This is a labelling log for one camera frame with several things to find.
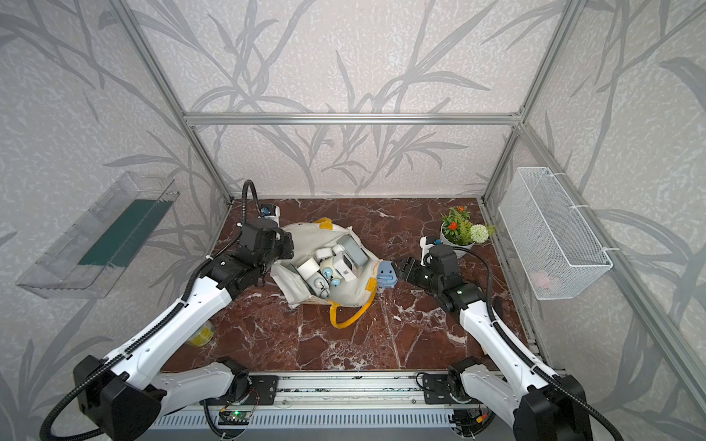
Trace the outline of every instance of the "marble floor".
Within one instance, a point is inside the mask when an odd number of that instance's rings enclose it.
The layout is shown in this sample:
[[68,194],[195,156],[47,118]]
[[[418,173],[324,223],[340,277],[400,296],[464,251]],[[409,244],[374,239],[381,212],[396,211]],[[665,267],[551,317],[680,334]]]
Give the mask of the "marble floor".
[[[329,217],[340,226],[353,226],[363,244],[379,258],[399,260],[419,256],[419,238],[438,236],[440,214],[466,205],[474,222],[483,222],[476,199],[290,199],[280,206],[282,226]],[[249,207],[254,216],[254,207]],[[230,213],[216,248],[237,233],[239,203]],[[493,293],[502,300],[504,321],[526,341],[498,257],[490,241],[475,246],[493,267]],[[467,255],[460,261],[467,281],[485,289],[486,270]],[[229,356],[250,371],[264,370],[431,370],[446,369],[468,356],[483,355],[480,345],[434,299],[406,282],[378,294],[353,325],[339,330],[329,322],[329,307],[301,305],[290,309],[268,277],[211,318],[212,341],[202,348],[182,346],[164,365],[183,371]],[[338,321],[356,308],[339,308]]]

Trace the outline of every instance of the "white flower ball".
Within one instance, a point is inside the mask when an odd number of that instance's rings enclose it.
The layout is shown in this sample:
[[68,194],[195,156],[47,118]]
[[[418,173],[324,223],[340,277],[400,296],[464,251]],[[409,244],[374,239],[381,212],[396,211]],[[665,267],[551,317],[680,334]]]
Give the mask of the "white flower ball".
[[483,243],[488,240],[488,237],[490,234],[485,225],[478,224],[471,227],[471,239],[475,243]]

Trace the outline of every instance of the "wire mesh basket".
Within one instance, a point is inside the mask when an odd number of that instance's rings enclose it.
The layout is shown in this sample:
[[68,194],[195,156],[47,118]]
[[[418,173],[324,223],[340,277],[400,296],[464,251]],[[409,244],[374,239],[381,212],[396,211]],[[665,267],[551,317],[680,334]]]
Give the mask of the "wire mesh basket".
[[546,167],[518,167],[499,210],[539,300],[576,297],[613,267]]

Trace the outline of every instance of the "white tote bag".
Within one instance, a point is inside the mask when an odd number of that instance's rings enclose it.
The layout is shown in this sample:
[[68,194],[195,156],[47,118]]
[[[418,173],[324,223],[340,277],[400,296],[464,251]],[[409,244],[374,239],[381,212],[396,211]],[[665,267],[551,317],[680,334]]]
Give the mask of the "white tote bag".
[[[368,309],[375,298],[378,287],[378,266],[381,259],[367,250],[360,238],[353,232],[352,227],[343,228],[335,225],[331,219],[323,218],[312,223],[290,224],[282,228],[292,234],[294,242],[294,257],[289,260],[278,260],[272,265],[270,274],[284,293],[290,308],[296,308],[302,303],[315,305],[331,305],[331,324],[342,329],[358,320]],[[359,276],[350,282],[345,282],[330,291],[327,299],[311,295],[306,282],[299,273],[287,268],[288,265],[297,266],[309,259],[319,248],[334,246],[338,239],[344,235],[351,236],[368,256],[368,261],[359,269]],[[361,309],[349,320],[337,323],[335,319],[338,306],[360,307]]]

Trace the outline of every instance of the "leaf pattern wallpaper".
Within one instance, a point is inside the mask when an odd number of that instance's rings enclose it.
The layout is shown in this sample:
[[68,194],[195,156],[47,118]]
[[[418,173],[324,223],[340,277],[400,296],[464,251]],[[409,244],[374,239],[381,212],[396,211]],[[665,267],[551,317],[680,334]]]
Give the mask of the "leaf pattern wallpaper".
[[[704,41],[704,1],[587,6],[529,116],[702,361]],[[534,165],[520,145],[491,206],[502,200],[514,167]],[[526,282],[512,247],[508,251],[513,272]],[[623,434],[706,439],[703,417],[609,275],[570,301],[537,302],[528,286],[522,295],[551,362],[588,386],[590,401]]]
[[[0,439],[26,441],[71,370],[148,324],[217,238],[225,199],[107,5],[0,4]],[[108,296],[43,299],[15,285],[125,171],[181,193]],[[70,406],[56,427],[91,427]]]
[[[563,0],[129,3],[190,112],[514,112],[564,8]],[[479,175],[490,176],[509,131],[198,128],[232,191],[248,178],[264,195],[291,197],[479,195]]]

